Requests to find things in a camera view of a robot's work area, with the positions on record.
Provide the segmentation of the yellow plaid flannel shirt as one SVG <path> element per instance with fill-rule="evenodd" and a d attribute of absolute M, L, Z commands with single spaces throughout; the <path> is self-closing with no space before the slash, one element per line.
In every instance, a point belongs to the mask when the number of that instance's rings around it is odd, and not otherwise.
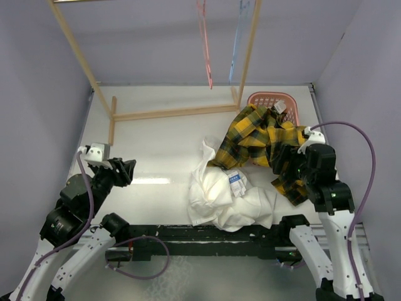
<path fill-rule="evenodd" d="M 231 122 L 215 158 L 207 166 L 229 170 L 251 162 L 273 168 L 282 145 L 299 147 L 306 142 L 305 127 L 285 120 L 285 116 L 272 108 L 248 105 Z"/>

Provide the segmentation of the white collared shirt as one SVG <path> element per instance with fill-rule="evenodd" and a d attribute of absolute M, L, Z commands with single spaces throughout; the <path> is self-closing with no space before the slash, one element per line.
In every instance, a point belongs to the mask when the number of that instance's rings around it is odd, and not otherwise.
<path fill-rule="evenodd" d="M 187 212 L 193 226 L 213 224 L 217 229 L 236 232 L 254 224 L 273 225 L 277 193 L 253 186 L 241 169 L 227 171 L 209 166 L 221 142 L 213 136 L 201 143 L 202 159 L 191 171 Z"/>

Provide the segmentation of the light blue wire hanger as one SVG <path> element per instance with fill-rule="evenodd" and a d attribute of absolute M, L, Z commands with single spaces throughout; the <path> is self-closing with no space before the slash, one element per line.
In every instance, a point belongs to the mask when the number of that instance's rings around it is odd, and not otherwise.
<path fill-rule="evenodd" d="M 236 32 L 234 36 L 234 44 L 232 49 L 232 60 L 229 70 L 228 84 L 231 84 L 233 82 L 236 69 L 237 56 L 239 53 L 239 46 L 241 44 L 242 32 L 247 21 L 250 6 L 251 6 L 250 1 L 240 0 L 239 2 L 239 15 L 237 19 Z"/>

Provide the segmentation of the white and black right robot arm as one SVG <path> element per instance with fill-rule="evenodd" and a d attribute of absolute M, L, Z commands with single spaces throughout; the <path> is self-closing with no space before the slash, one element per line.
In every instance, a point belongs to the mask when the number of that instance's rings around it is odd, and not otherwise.
<path fill-rule="evenodd" d="M 279 240 L 294 245 L 316 284 L 317 300 L 383 300 L 370 283 L 353 230 L 355 205 L 350 188 L 336 179 L 336 154 L 326 144 L 282 145 L 273 172 L 301 180 L 325 231 L 325 252 L 301 214 L 284 216 Z"/>

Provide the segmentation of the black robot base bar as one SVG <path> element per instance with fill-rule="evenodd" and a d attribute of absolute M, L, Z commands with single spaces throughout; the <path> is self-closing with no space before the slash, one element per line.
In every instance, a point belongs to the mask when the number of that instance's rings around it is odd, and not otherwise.
<path fill-rule="evenodd" d="M 106 215 L 101 225 L 110 230 L 122 252 L 132 261 L 149 261 L 153 256 L 251 256 L 263 260 L 275 258 L 301 260 L 300 252 L 290 241 L 289 231 L 310 223 L 302 215 L 284 216 L 267 229 L 261 225 L 245 226 L 236 232 L 226 232 L 211 224 L 132 225 L 117 214 Z"/>

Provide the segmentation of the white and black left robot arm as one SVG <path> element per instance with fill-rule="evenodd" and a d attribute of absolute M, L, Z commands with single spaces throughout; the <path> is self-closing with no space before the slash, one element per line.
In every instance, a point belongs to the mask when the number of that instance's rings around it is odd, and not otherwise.
<path fill-rule="evenodd" d="M 113 158 L 89 164 L 93 176 L 84 169 L 71 176 L 60 192 L 39 232 L 34 257 L 22 280 L 1 300 L 59 300 L 78 273 L 94 261 L 99 252 L 128 241 L 129 224 L 115 213 L 108 214 L 89 243 L 69 256 L 114 187 L 132 183 L 136 160 Z"/>

